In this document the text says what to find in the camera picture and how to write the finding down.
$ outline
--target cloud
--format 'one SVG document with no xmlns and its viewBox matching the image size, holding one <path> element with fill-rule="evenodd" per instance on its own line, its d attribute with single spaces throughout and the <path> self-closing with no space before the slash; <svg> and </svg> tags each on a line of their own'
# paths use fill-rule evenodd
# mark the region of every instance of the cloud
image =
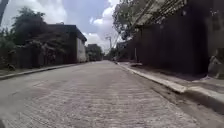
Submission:
<svg viewBox="0 0 224 128">
<path fill-rule="evenodd" d="M 13 17 L 18 15 L 18 11 L 27 6 L 34 11 L 45 13 L 44 19 L 47 23 L 65 22 L 67 12 L 62 0 L 10 0 L 5 10 L 2 26 L 10 27 L 13 24 Z"/>
<path fill-rule="evenodd" d="M 97 33 L 83 33 L 83 35 L 88 39 L 86 45 L 97 44 L 101 46 L 104 52 L 107 52 L 107 50 L 109 49 L 110 42 L 105 38 L 101 38 Z"/>
<path fill-rule="evenodd" d="M 99 44 L 104 51 L 108 51 L 110 47 L 109 41 L 105 39 L 106 37 L 110 36 L 112 38 L 112 43 L 117 39 L 117 32 L 113 28 L 112 15 L 119 0 L 108 0 L 108 2 L 110 5 L 103 11 L 102 16 L 91 22 L 92 25 L 98 28 L 98 31 L 96 33 L 86 34 L 88 43 L 95 42 Z"/>
</svg>

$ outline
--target building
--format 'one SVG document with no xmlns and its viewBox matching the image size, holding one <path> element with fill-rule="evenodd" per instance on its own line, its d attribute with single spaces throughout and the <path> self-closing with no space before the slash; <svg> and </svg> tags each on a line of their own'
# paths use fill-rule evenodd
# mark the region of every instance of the building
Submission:
<svg viewBox="0 0 224 128">
<path fill-rule="evenodd" d="M 50 24 L 48 26 L 52 31 L 68 34 L 67 43 L 70 43 L 71 47 L 69 48 L 69 56 L 64 58 L 66 59 L 66 63 L 81 63 L 87 61 L 85 50 L 85 42 L 87 39 L 76 25 Z"/>
</svg>

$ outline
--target cobblestone road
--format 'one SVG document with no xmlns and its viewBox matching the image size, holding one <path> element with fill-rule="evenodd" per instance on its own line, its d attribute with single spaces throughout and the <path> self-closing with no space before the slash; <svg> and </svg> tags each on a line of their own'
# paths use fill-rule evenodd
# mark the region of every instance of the cobblestone road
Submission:
<svg viewBox="0 0 224 128">
<path fill-rule="evenodd" d="M 0 81 L 7 128 L 197 128 L 197 121 L 107 62 Z"/>
</svg>

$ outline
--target blue sky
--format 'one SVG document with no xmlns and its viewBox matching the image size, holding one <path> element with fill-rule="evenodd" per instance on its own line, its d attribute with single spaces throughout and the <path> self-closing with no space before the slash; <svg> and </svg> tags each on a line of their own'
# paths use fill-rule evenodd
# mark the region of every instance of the blue sky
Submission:
<svg viewBox="0 0 224 128">
<path fill-rule="evenodd" d="M 18 10 L 28 6 L 44 12 L 47 23 L 75 24 L 87 37 L 87 44 L 97 43 L 104 51 L 109 48 L 106 36 L 117 37 L 112 14 L 119 0 L 10 0 L 3 17 L 3 27 L 13 24 Z"/>
</svg>

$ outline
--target curb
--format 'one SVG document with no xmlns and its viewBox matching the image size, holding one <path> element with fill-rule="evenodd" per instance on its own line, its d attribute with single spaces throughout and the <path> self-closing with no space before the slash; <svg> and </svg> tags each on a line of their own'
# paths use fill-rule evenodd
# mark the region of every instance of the curb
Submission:
<svg viewBox="0 0 224 128">
<path fill-rule="evenodd" d="M 168 81 L 168 80 L 164 80 L 164 79 L 155 77 L 155 76 L 153 76 L 153 75 L 144 74 L 144 73 L 141 73 L 141 72 L 139 72 L 139 71 L 136 71 L 136 70 L 127 68 L 127 67 L 122 66 L 122 65 L 120 65 L 120 66 L 123 67 L 123 68 L 125 68 L 126 70 L 128 70 L 128 71 L 131 72 L 131 73 L 134 73 L 134 74 L 137 74 L 137 75 L 139 75 L 139 76 L 142 76 L 142 77 L 144 77 L 144 78 L 146 78 L 146 79 L 149 79 L 149 80 L 151 80 L 151 81 L 153 81 L 153 82 L 156 82 L 156 83 L 158 83 L 158 84 L 162 84 L 162 85 L 164 85 L 164 86 L 170 88 L 170 89 L 171 89 L 172 91 L 174 91 L 174 92 L 177 92 L 177 93 L 184 93 L 184 92 L 187 90 L 186 87 L 184 87 L 184 86 L 182 86 L 182 85 L 180 85 L 180 84 L 177 84 L 177 83 L 174 83 L 174 82 L 171 82 L 171 81 Z"/>
<path fill-rule="evenodd" d="M 62 66 L 49 67 L 49 68 L 44 68 L 44 69 L 37 69 L 37 70 L 33 70 L 33 71 L 25 71 L 25 72 L 20 72 L 20 73 L 16 73 L 16 74 L 9 74 L 9 75 L 5 75 L 5 76 L 0 76 L 0 80 L 6 80 L 6 79 L 14 78 L 14 77 L 20 77 L 20 76 L 24 76 L 24 75 L 33 74 L 33 73 L 50 71 L 50 70 L 54 70 L 54 69 L 66 68 L 66 67 L 71 67 L 71 66 L 76 66 L 76 65 L 78 65 L 78 64 L 62 65 Z"/>
<path fill-rule="evenodd" d="M 124 68 L 125 70 L 127 70 L 133 74 L 137 74 L 141 77 L 144 77 L 153 82 L 161 84 L 176 93 L 185 95 L 185 96 L 193 99 L 194 101 L 196 101 L 206 107 L 209 107 L 209 108 L 213 109 L 214 111 L 224 115 L 224 109 L 223 109 L 224 108 L 224 94 L 220 94 L 215 91 L 211 91 L 211 90 L 199 87 L 199 86 L 185 87 L 185 86 L 182 86 L 182 85 L 177 84 L 172 81 L 164 80 L 164 79 L 155 77 L 153 75 L 141 73 L 141 72 L 133 70 L 131 68 L 122 66 L 119 63 L 118 63 L 118 65 L 120 65 L 122 68 Z"/>
<path fill-rule="evenodd" d="M 184 95 L 224 115 L 224 94 L 195 86 L 188 88 Z"/>
</svg>

